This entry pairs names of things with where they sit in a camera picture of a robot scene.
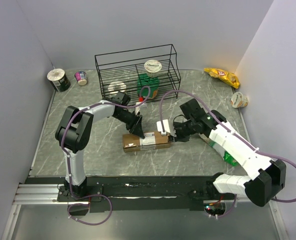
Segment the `brown cardboard express box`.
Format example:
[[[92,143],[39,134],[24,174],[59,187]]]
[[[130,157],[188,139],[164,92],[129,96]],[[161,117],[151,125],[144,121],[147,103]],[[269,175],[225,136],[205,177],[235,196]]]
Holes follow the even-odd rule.
[[[144,138],[134,134],[122,135],[122,146],[125,153],[166,149],[171,147],[168,135],[161,135],[160,132],[145,132]]]

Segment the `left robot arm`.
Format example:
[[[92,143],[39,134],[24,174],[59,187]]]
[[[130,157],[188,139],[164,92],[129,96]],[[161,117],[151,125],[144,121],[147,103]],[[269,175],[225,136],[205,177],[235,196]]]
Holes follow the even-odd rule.
[[[89,143],[94,123],[113,117],[125,124],[130,134],[144,138],[143,116],[136,111],[130,112],[130,97],[119,91],[111,98],[86,107],[68,106],[55,133],[64,157],[66,176],[65,190],[75,201],[82,201],[88,191],[84,170],[84,149]]]

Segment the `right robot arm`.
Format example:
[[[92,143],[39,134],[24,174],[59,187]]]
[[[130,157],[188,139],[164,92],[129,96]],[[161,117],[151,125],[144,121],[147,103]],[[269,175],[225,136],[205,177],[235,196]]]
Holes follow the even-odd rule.
[[[180,109],[186,121],[174,123],[175,141],[187,142],[191,135],[204,135],[228,152],[246,172],[244,176],[215,174],[212,184],[206,187],[211,199],[216,200],[223,194],[244,195],[263,207],[284,188],[285,163],[259,154],[222,114],[216,110],[205,112],[196,99],[183,103]]]

